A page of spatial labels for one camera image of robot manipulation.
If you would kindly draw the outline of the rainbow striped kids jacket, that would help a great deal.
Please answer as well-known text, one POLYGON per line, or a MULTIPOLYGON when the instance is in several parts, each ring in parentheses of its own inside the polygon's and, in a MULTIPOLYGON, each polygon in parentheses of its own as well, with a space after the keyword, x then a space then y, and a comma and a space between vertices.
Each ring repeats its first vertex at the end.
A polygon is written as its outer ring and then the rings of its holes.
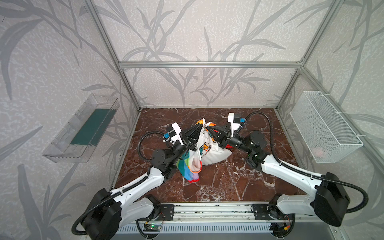
POLYGON ((222 149, 208 132, 207 127, 215 126, 205 119, 198 121, 203 125, 199 139, 196 144, 196 151, 187 150, 177 161, 176 166, 182 176, 189 182, 194 183, 200 180, 199 173, 203 166, 212 165, 226 160, 232 152, 229 149, 222 149))

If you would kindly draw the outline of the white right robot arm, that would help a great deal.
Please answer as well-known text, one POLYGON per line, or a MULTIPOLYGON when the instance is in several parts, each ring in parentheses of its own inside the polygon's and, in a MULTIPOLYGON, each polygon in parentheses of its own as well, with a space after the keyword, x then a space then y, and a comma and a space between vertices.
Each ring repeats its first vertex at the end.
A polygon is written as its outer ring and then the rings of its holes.
POLYGON ((230 126, 208 126, 207 130, 220 147, 231 146, 248 154, 247 164, 259 172, 273 175, 304 191, 304 195, 280 195, 271 203, 279 212, 317 216, 328 225, 342 224, 350 198, 343 185, 337 184, 336 175, 316 174, 291 165, 267 153, 267 144, 260 131, 253 131, 245 138, 232 135, 230 126))

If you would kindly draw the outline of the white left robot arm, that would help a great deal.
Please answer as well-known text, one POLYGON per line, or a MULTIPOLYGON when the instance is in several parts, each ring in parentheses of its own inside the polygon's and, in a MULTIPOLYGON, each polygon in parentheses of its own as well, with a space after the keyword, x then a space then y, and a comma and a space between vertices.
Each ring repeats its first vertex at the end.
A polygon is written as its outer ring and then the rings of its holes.
POLYGON ((92 240, 110 240, 118 229, 140 219, 154 219, 160 215, 161 203, 148 193, 178 171, 176 163, 188 151, 196 151, 203 124, 196 124, 186 130, 172 124, 170 136, 173 146, 154 150, 151 167, 142 176, 111 191, 99 190, 84 213, 74 222, 71 232, 77 236, 87 235, 92 240))

